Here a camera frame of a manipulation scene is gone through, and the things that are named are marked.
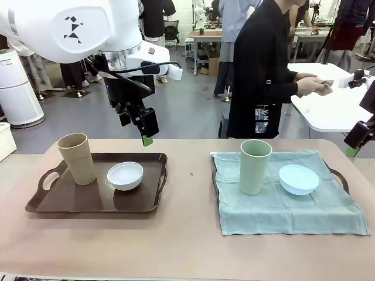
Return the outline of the person's right hand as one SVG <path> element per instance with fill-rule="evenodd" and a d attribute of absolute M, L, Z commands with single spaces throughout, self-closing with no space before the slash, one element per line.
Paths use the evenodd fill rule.
<path fill-rule="evenodd" d="M 305 77 L 303 79 L 298 80 L 296 83 L 298 86 L 298 91 L 296 95 L 299 97 L 309 95 L 312 92 L 315 92 L 316 90 L 324 87 L 321 81 L 316 77 Z"/>

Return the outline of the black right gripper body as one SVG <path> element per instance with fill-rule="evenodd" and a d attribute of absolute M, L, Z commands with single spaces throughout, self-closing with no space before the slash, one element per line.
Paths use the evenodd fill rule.
<path fill-rule="evenodd" d="M 366 143 L 374 140 L 374 126 L 374 115 L 367 122 L 357 122 L 345 137 L 344 142 L 352 149 L 360 149 Z"/>

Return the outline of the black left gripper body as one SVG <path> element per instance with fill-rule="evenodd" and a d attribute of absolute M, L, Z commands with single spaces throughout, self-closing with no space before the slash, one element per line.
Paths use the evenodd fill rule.
<path fill-rule="evenodd" d="M 121 126 L 133 124 L 141 134 L 151 138 L 159 132 L 156 112 L 153 108 L 146 108 L 143 102 L 125 104 L 117 103 L 115 111 L 120 118 Z"/>

